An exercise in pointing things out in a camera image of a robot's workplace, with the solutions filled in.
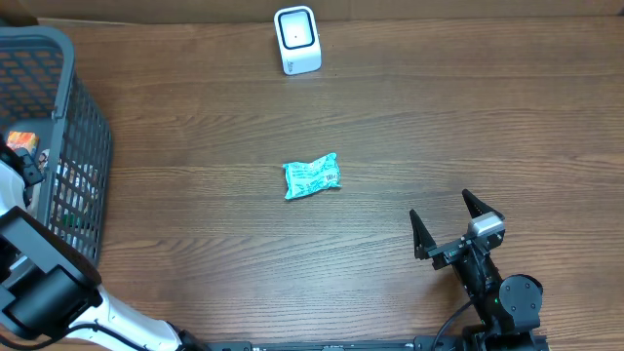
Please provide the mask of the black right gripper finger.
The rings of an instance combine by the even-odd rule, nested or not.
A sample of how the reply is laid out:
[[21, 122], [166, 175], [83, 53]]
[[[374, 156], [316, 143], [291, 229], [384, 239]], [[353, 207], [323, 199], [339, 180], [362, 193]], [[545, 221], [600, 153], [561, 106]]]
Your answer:
[[437, 249], [437, 244], [415, 209], [409, 211], [412, 227], [414, 257], [420, 260], [429, 259], [431, 252]]
[[472, 218], [476, 218], [478, 216], [485, 215], [488, 213], [494, 213], [501, 220], [505, 220], [505, 216], [501, 212], [499, 212], [498, 210], [494, 209], [490, 205], [480, 200], [470, 190], [463, 189], [461, 194], [462, 194], [464, 203]]

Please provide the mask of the teal packet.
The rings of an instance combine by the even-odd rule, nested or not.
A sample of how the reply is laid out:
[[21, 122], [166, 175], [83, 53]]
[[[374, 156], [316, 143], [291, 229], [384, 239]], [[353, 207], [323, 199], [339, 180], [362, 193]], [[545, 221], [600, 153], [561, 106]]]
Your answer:
[[303, 198], [342, 186], [341, 171], [334, 152], [309, 163], [284, 164], [283, 170], [287, 184], [286, 200]]

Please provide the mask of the orange tissue pack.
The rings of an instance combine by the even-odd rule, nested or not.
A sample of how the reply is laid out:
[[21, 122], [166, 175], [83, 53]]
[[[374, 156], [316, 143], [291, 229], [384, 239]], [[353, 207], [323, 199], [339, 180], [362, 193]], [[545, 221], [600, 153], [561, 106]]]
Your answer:
[[9, 132], [7, 138], [7, 145], [13, 149], [25, 149], [32, 156], [36, 154], [37, 147], [39, 144], [39, 136], [32, 132]]

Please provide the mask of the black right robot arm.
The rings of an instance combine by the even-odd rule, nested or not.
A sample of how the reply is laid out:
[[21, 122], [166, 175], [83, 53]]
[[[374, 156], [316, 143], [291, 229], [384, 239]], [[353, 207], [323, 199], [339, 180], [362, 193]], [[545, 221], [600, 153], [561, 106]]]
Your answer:
[[543, 286], [526, 274], [503, 278], [490, 252], [503, 243], [505, 216], [464, 189], [470, 213], [467, 231], [459, 239], [437, 245], [415, 210], [409, 211], [414, 256], [430, 259], [434, 269], [450, 266], [468, 295], [434, 336], [417, 336], [415, 350], [547, 351], [539, 312]]

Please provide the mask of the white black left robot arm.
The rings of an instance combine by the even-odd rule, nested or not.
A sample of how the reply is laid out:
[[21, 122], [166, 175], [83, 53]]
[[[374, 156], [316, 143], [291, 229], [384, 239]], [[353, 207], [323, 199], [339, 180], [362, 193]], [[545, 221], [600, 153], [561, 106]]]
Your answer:
[[66, 337], [109, 350], [204, 350], [188, 331], [151, 319], [102, 285], [95, 267], [25, 209], [26, 187], [42, 181], [30, 155], [1, 147], [1, 324], [38, 350]]

